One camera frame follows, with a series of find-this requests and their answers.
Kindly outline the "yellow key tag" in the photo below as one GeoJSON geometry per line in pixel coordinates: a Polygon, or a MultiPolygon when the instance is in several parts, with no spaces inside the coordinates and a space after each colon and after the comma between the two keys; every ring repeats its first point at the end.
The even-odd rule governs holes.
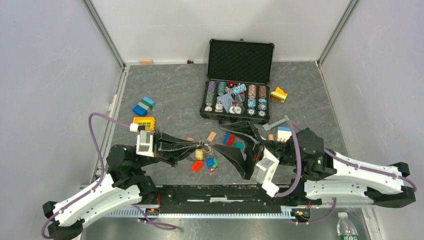
{"type": "Polygon", "coordinates": [[[200,148],[196,149],[194,152],[194,157],[197,161],[203,161],[204,160],[204,151],[200,148]]]}

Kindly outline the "green key tag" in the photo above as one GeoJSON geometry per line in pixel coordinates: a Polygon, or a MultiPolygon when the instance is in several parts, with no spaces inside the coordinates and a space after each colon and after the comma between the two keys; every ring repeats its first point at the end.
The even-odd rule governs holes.
{"type": "Polygon", "coordinates": [[[212,168],[216,169],[218,167],[218,161],[214,159],[212,168]]]}

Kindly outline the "blue key tag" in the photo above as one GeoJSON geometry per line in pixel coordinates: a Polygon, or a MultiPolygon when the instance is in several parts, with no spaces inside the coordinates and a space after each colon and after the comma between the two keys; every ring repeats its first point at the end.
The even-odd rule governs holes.
{"type": "Polygon", "coordinates": [[[209,157],[206,159],[206,166],[208,168],[213,168],[215,165],[215,158],[214,157],[209,157]]]}

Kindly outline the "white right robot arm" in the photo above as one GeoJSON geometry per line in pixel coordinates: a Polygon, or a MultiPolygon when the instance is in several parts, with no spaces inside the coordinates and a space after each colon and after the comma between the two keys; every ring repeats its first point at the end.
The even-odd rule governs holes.
{"type": "Polygon", "coordinates": [[[326,148],[310,128],[289,121],[288,139],[267,140],[249,121],[220,124],[239,137],[244,150],[215,144],[245,180],[254,179],[271,198],[295,204],[325,198],[364,199],[384,208],[403,208],[416,201],[417,186],[409,180],[409,165],[376,165],[326,148]]]}

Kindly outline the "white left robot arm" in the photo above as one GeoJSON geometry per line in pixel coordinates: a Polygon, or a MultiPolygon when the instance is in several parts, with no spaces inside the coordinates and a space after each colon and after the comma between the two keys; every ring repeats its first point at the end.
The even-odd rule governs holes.
{"type": "Polygon", "coordinates": [[[178,162],[202,147],[201,141],[188,141],[169,134],[139,130],[135,145],[116,144],[109,150],[108,169],[92,184],[74,196],[48,201],[43,207],[47,222],[45,239],[72,240],[103,216],[133,204],[151,204],[159,196],[152,178],[142,169],[163,162],[178,162]]]}

